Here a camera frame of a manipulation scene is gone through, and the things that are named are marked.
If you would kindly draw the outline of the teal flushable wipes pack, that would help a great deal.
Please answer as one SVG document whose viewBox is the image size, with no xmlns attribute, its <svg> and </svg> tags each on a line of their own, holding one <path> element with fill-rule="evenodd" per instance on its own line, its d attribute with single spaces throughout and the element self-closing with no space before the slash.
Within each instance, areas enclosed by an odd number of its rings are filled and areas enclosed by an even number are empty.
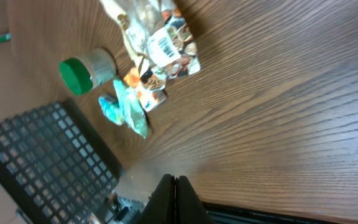
<svg viewBox="0 0 358 224">
<path fill-rule="evenodd" d="M 113 81 L 124 121 L 133 132 L 145 139 L 149 133 L 145 112 L 137 98 L 137 92 L 122 80 Z"/>
</svg>

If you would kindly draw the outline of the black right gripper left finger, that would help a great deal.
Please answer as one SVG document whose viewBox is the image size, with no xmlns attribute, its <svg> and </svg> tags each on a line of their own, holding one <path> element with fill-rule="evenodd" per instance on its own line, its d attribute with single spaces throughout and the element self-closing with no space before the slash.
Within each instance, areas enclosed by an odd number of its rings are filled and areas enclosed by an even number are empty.
<svg viewBox="0 0 358 224">
<path fill-rule="evenodd" d="M 175 178 L 165 174 L 151 195 L 137 224 L 171 224 L 174 223 Z"/>
</svg>

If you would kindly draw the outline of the beige snack bag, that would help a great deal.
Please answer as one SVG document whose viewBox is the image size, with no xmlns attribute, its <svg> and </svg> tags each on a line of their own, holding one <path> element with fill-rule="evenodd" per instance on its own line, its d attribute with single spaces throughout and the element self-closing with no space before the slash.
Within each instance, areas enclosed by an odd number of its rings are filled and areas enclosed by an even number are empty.
<svg viewBox="0 0 358 224">
<path fill-rule="evenodd" d="M 146 90 L 163 90 L 167 80 L 201 70 L 193 34 L 173 1 L 100 0 L 100 3 L 121 29 L 124 45 Z"/>
</svg>

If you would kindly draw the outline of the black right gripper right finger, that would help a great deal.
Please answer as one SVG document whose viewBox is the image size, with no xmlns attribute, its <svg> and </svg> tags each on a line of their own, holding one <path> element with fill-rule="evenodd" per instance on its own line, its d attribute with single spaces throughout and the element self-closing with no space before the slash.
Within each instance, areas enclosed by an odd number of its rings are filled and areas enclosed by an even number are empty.
<svg viewBox="0 0 358 224">
<path fill-rule="evenodd" d="M 177 223 L 213 224 L 203 204 L 198 198 L 189 179 L 184 175 L 176 179 Z"/>
</svg>

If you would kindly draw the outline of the orange Kleenex tissue pack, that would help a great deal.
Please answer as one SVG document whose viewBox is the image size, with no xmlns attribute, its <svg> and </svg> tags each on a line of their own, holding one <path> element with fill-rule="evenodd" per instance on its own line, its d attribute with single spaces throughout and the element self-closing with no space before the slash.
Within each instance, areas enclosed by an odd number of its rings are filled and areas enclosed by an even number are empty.
<svg viewBox="0 0 358 224">
<path fill-rule="evenodd" d="M 129 70 L 127 75 L 124 77 L 124 82 L 136 91 L 137 98 L 146 112 L 152 111 L 167 99 L 163 90 L 146 90 L 142 86 L 138 69 L 136 67 L 132 67 Z"/>
</svg>

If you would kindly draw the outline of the green lidded jar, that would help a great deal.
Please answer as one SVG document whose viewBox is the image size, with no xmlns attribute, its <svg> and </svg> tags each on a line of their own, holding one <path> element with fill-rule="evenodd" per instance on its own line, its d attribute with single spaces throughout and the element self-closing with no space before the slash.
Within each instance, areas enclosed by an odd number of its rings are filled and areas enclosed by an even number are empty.
<svg viewBox="0 0 358 224">
<path fill-rule="evenodd" d="M 70 57 L 59 64 L 60 75 L 74 95 L 85 94 L 117 78 L 116 63 L 104 49 Z"/>
</svg>

